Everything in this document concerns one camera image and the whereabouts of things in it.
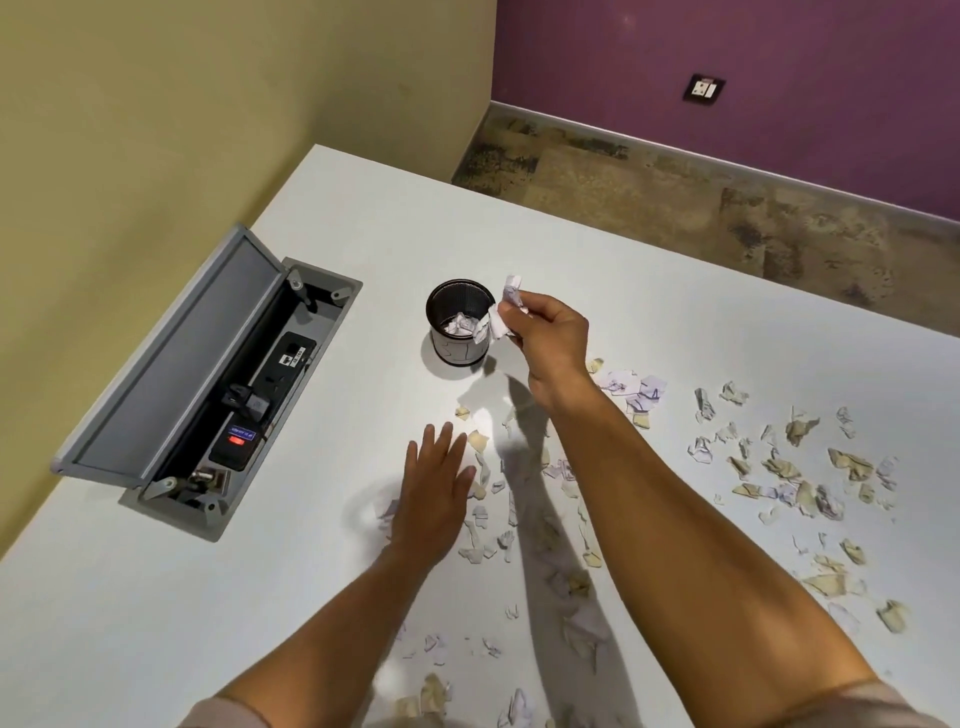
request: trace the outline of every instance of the pop-up socket box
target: pop-up socket box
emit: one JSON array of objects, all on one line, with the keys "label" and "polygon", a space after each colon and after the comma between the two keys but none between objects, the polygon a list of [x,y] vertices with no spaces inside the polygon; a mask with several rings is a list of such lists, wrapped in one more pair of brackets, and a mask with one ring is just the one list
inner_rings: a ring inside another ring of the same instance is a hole
[{"label": "pop-up socket box", "polygon": [[363,284],[236,226],[51,464],[209,541],[224,533]]}]

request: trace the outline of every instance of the stained floor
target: stained floor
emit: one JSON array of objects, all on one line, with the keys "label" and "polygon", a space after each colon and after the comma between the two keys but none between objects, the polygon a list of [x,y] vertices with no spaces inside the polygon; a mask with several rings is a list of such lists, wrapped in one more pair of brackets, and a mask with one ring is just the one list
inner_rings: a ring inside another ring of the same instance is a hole
[{"label": "stained floor", "polygon": [[454,184],[960,335],[960,224],[491,108]]}]

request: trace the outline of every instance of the blue label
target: blue label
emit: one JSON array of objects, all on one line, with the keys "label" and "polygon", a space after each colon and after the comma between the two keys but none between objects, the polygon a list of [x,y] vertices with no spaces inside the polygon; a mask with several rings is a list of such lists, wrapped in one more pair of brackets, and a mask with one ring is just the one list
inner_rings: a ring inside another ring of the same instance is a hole
[{"label": "blue label", "polygon": [[253,430],[245,429],[244,427],[238,427],[237,425],[231,425],[227,428],[227,432],[231,435],[236,435],[237,437],[242,437],[248,443],[253,441],[253,438],[256,437],[256,433]]}]

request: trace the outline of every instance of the yellow wall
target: yellow wall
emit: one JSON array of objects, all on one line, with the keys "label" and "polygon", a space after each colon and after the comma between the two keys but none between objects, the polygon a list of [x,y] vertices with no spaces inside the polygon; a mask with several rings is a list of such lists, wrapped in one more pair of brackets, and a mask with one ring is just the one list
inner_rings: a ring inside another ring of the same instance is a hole
[{"label": "yellow wall", "polygon": [[449,180],[495,0],[7,0],[0,553],[47,463],[229,225],[312,143]]}]

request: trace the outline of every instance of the power outlet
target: power outlet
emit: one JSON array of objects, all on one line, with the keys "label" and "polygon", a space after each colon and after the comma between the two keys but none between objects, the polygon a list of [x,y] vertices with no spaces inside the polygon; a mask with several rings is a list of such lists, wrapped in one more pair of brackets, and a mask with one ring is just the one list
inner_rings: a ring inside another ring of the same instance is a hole
[{"label": "power outlet", "polygon": [[716,103],[726,83],[723,79],[695,73],[690,78],[686,91],[684,91],[684,101],[711,106]]}]

